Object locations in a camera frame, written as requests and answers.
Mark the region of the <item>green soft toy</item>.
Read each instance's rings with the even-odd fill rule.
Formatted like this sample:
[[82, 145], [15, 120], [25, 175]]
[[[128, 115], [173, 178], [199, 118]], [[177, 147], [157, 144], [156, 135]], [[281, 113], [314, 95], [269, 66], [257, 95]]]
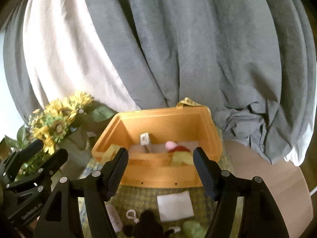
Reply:
[[183, 232], [187, 238], [204, 238], [207, 230], [199, 222], [190, 220], [184, 222]]

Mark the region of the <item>white square cloth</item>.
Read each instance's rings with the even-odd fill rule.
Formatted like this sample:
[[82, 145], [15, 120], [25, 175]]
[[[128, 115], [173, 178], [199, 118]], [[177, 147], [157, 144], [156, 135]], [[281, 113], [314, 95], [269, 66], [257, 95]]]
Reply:
[[189, 191], [157, 196], [161, 222], [173, 222], [194, 217]]

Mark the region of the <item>sunflower bouquet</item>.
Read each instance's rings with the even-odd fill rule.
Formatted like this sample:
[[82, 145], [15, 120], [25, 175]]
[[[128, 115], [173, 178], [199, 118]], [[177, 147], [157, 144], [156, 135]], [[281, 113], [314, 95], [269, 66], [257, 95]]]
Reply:
[[44, 152], [53, 155], [57, 145], [85, 121], [106, 121], [115, 114], [113, 109], [95, 100], [89, 93], [76, 91], [33, 111], [29, 117], [29, 128], [33, 140], [41, 140]]

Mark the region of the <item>orange plastic crate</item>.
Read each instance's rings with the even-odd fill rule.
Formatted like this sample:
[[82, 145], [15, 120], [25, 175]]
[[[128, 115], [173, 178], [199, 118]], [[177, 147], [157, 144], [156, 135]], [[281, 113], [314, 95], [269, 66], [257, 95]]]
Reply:
[[[168, 153], [167, 141], [191, 152]], [[185, 159], [192, 159], [196, 147], [216, 162], [223, 152], [209, 108], [189, 98], [175, 107], [116, 114], [94, 145], [92, 156], [102, 163], [112, 160], [110, 150], [115, 145], [128, 150], [123, 185], [162, 189], [201, 187], [195, 166]]]

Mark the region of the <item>grey curtain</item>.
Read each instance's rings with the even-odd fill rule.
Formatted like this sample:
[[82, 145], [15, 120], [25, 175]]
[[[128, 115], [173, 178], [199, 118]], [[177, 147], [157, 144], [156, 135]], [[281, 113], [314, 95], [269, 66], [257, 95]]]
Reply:
[[[23, 121], [41, 106], [27, 72], [28, 0], [1, 0], [5, 80]], [[138, 109], [189, 97], [225, 138], [301, 165], [313, 135], [316, 51], [301, 0], [85, 0]]]

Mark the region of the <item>small patterned sock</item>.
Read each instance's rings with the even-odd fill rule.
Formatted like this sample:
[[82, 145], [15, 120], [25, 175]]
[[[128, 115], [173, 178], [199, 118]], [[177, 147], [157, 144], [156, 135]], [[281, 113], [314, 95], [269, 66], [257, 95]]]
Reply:
[[113, 229], [116, 233], [121, 232], [124, 228], [124, 224], [121, 221], [121, 218], [119, 216], [118, 211], [116, 210], [116, 208], [110, 204], [110, 203], [106, 203], [105, 204], [109, 219], [111, 221], [111, 224], [113, 226]]

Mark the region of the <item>beige curtain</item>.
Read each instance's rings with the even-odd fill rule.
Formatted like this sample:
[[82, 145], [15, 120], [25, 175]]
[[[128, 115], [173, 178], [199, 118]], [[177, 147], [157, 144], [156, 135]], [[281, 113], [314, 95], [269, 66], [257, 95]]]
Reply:
[[28, 0], [23, 49], [41, 106], [83, 91], [117, 112], [138, 109], [96, 33], [85, 0]]

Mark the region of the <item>green leafy plant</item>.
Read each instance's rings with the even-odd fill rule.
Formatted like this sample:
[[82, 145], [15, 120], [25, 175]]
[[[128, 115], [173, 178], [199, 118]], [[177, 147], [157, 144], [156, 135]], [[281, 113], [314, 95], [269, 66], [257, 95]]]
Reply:
[[[34, 141], [34, 138], [31, 136], [30, 129], [25, 125], [22, 125], [18, 130], [16, 139], [9, 138], [8, 136], [4, 137], [4, 139], [1, 141], [1, 146], [4, 146], [1, 148], [1, 151], [8, 149], [8, 155], [10, 156], [14, 152], [22, 151], [28, 147], [32, 141]], [[49, 159], [49, 157], [50, 155], [45, 153], [43, 150], [37, 152], [21, 165], [15, 181], [34, 174], [37, 170], [39, 170], [40, 166]]]

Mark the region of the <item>green vase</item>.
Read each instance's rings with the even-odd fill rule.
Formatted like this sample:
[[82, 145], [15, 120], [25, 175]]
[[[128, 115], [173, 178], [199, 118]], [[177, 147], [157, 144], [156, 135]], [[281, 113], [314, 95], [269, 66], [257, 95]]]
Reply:
[[65, 149], [68, 152], [69, 160], [79, 167], [86, 167], [91, 160], [90, 140], [87, 131], [81, 126], [67, 135], [58, 146]]

